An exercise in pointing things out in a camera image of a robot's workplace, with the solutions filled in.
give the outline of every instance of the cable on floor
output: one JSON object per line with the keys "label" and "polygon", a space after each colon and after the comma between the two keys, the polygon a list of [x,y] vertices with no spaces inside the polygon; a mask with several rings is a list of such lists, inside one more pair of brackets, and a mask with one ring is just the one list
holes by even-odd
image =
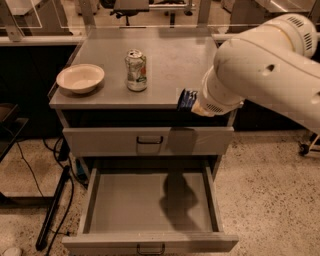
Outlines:
{"label": "cable on floor", "polygon": [[[47,142],[45,141],[44,138],[42,139],[43,144],[45,145],[45,147],[53,152],[53,157],[54,157],[55,161],[60,165],[61,168],[63,168],[64,166],[59,161],[57,155],[60,153],[60,150],[58,150],[58,146],[59,146],[59,142],[62,139],[63,139],[63,136],[59,137],[58,140],[55,142],[53,148],[49,147],[49,145],[47,144]],[[68,162],[69,162],[69,166],[70,166],[70,169],[71,169],[71,174],[72,174],[73,178],[75,179],[75,181],[77,181],[85,190],[87,190],[88,189],[88,184],[86,184],[84,181],[79,179],[79,177],[75,174],[75,171],[74,171],[70,156],[68,156]]]}
{"label": "cable on floor", "polygon": [[[11,135],[13,138],[15,137],[14,134],[13,134],[13,132],[12,132],[11,130],[9,130],[7,127],[2,126],[2,128],[3,128],[5,131],[7,131],[8,133],[10,133],[10,135]],[[30,172],[31,172],[31,174],[32,174],[32,177],[33,177],[33,179],[34,179],[34,181],[35,181],[35,183],[36,183],[36,186],[37,186],[37,189],[38,189],[40,195],[41,195],[43,198],[45,198],[44,195],[43,195],[43,193],[42,193],[42,191],[41,191],[41,189],[40,189],[40,186],[39,186],[39,183],[38,183],[38,181],[37,181],[37,179],[36,179],[36,176],[35,176],[35,174],[34,174],[34,171],[32,170],[32,168],[31,168],[30,164],[28,163],[28,161],[25,159],[24,154],[23,154],[22,149],[21,149],[21,146],[20,146],[20,144],[19,144],[19,142],[18,142],[17,140],[16,140],[16,143],[17,143],[17,146],[18,146],[18,148],[19,148],[21,158],[22,158],[22,160],[26,163],[26,165],[28,166],[28,168],[29,168],[29,170],[30,170]]]}
{"label": "cable on floor", "polygon": [[[3,126],[2,128],[4,128],[4,130],[6,130],[8,133],[10,133],[10,135],[11,135],[13,138],[15,137],[14,134],[13,134],[13,132],[12,132],[11,130],[9,130],[8,128],[6,128],[6,127],[4,127],[4,126]],[[62,167],[62,169],[63,169],[64,166],[59,162],[59,160],[58,160],[58,158],[57,158],[57,156],[56,156],[56,154],[57,154],[57,152],[58,152],[58,151],[57,151],[57,145],[58,145],[59,141],[62,140],[62,138],[63,138],[63,137],[61,136],[61,137],[56,141],[56,143],[55,143],[55,145],[54,145],[54,148],[53,148],[53,154],[54,154],[55,160],[57,161],[57,163],[58,163],[58,164]],[[17,145],[18,145],[18,148],[19,148],[19,151],[20,151],[20,154],[21,154],[22,159],[23,159],[24,162],[27,164],[30,172],[32,173],[32,176],[33,176],[33,179],[34,179],[34,181],[35,181],[35,183],[36,183],[36,186],[37,186],[38,191],[40,192],[41,196],[44,198],[44,195],[43,195],[43,193],[42,193],[41,190],[40,190],[40,187],[39,187],[38,181],[37,181],[37,179],[36,179],[36,176],[35,176],[35,174],[34,174],[34,171],[32,170],[32,168],[31,168],[30,164],[28,163],[28,161],[25,159],[24,154],[23,154],[23,151],[22,151],[22,148],[21,148],[21,146],[20,146],[20,144],[19,144],[19,142],[18,142],[17,140],[16,140],[16,143],[17,143]],[[66,211],[65,211],[65,213],[64,213],[64,215],[63,215],[63,217],[62,217],[62,219],[61,219],[61,221],[60,221],[60,224],[59,224],[57,230],[55,231],[55,233],[54,233],[54,235],[53,235],[53,238],[51,239],[51,242],[50,242],[50,244],[49,244],[49,246],[48,246],[48,249],[47,249],[47,252],[46,252],[45,256],[49,256],[50,251],[51,251],[51,248],[52,248],[52,246],[53,246],[53,243],[54,243],[57,235],[59,234],[59,230],[60,230],[61,226],[63,225],[63,222],[65,221],[65,219],[66,219],[66,217],[67,217],[67,215],[68,215],[68,213],[69,213],[71,204],[72,204],[73,195],[74,195],[74,183],[73,183],[73,180],[72,180],[72,178],[71,178],[70,175],[69,175],[69,178],[68,178],[68,179],[70,179],[70,182],[71,182],[71,195],[70,195],[69,203],[68,203],[67,209],[66,209]]]}

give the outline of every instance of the robotic arm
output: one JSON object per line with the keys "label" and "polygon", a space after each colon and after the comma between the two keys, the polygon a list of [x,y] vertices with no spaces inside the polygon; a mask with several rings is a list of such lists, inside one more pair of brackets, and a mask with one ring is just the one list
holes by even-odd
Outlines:
{"label": "robotic arm", "polygon": [[320,65],[309,59],[316,47],[313,23],[297,14],[229,39],[219,47],[191,111],[223,115],[248,99],[320,134]]}

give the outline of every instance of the speckled floor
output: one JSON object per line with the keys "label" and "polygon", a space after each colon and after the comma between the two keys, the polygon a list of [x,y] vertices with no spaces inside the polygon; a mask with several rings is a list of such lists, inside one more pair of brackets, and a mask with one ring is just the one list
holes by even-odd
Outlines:
{"label": "speckled floor", "polygon": [[[216,177],[216,193],[226,234],[240,241],[230,253],[214,255],[320,255],[320,154],[298,154],[298,142],[307,132],[236,132],[223,156]],[[55,140],[49,140],[53,146]],[[20,143],[46,195],[52,195],[60,167],[42,140]],[[0,164],[1,190],[37,192],[18,147],[14,145]],[[70,196],[63,192],[54,230]],[[61,232],[74,235],[86,191],[75,183],[73,204]],[[35,243],[45,209],[0,210],[0,251],[19,246],[23,255],[44,255]],[[50,255],[68,255],[58,235]]]}

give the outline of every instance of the aluminum can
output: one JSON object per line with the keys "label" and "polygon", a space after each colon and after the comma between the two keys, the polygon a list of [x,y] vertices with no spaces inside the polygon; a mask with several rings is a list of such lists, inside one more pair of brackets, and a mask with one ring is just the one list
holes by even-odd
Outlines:
{"label": "aluminum can", "polygon": [[139,50],[129,50],[125,58],[127,67],[127,86],[132,91],[147,88],[147,58]]}

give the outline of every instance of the black stand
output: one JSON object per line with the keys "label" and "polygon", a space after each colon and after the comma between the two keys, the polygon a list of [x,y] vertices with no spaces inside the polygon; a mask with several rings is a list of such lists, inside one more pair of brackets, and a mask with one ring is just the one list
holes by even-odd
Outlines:
{"label": "black stand", "polygon": [[69,169],[70,169],[69,166],[66,166],[63,168],[63,172],[61,174],[59,183],[58,183],[56,191],[54,193],[52,203],[50,205],[49,210],[47,211],[46,218],[43,222],[43,225],[42,225],[42,228],[41,228],[41,231],[40,231],[37,243],[36,243],[36,249],[38,251],[42,251],[47,246],[46,239],[47,239],[50,227],[51,227],[52,219],[56,213],[57,206],[58,206],[64,185],[69,178]]}

